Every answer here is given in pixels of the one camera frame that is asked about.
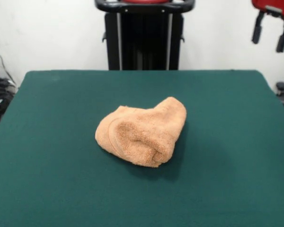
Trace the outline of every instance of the electrical wire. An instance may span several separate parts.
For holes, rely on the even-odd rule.
[[[13,79],[12,76],[10,75],[10,73],[7,71],[7,69],[6,69],[5,65],[4,65],[3,58],[2,58],[1,55],[0,55],[0,59],[1,59],[1,63],[2,63],[2,66],[3,66],[4,71],[6,72],[6,74],[7,74],[8,77],[10,78],[10,80],[13,81],[14,84],[16,84],[15,81],[14,81],[14,79]]]

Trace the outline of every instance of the red part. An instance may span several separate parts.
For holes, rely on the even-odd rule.
[[[169,2],[169,0],[123,0],[123,2],[136,4],[158,4]]]
[[[267,6],[281,9],[281,14],[284,16],[284,0],[252,0],[252,4],[255,8],[264,12],[267,12]]]

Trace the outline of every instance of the orange towel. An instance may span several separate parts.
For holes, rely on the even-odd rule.
[[[100,122],[95,138],[119,158],[158,167],[171,158],[185,119],[185,107],[173,97],[152,109],[120,106]]]

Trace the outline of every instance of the table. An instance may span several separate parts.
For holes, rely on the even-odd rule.
[[[119,105],[174,96],[172,159],[103,151]],[[0,227],[284,227],[284,107],[256,71],[32,71],[0,123]]]

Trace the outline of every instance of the white wall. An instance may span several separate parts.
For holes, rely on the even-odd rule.
[[[181,69],[257,69],[271,87],[284,81],[284,53],[275,52],[280,19],[265,17],[254,45],[251,0],[196,1],[185,14]],[[106,70],[104,30],[93,0],[0,0],[0,53],[18,83],[29,70]]]

